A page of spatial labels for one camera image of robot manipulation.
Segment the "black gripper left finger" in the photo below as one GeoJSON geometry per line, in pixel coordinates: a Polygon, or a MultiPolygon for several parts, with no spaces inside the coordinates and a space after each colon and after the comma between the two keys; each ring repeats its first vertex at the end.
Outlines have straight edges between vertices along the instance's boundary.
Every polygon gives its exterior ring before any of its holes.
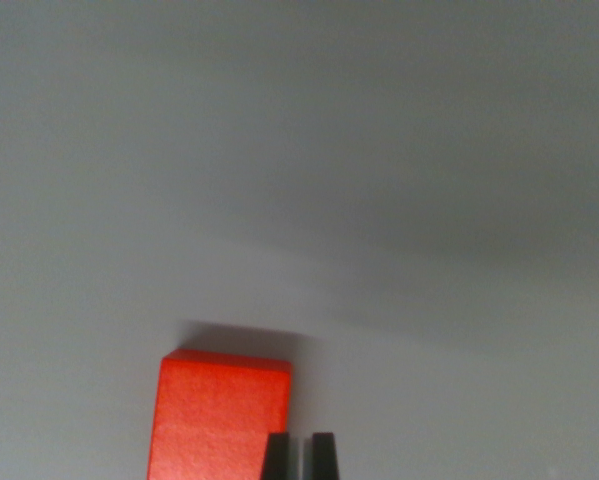
{"type": "Polygon", "coordinates": [[[298,444],[289,432],[268,435],[260,471],[261,480],[297,480],[298,444]]]}

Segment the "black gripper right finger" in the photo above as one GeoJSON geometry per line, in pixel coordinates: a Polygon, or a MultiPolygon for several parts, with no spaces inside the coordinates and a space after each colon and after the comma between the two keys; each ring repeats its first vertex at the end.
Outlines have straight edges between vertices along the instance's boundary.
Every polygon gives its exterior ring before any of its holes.
{"type": "Polygon", "coordinates": [[[340,472],[335,435],[317,432],[303,446],[304,480],[339,480],[340,472]]]}

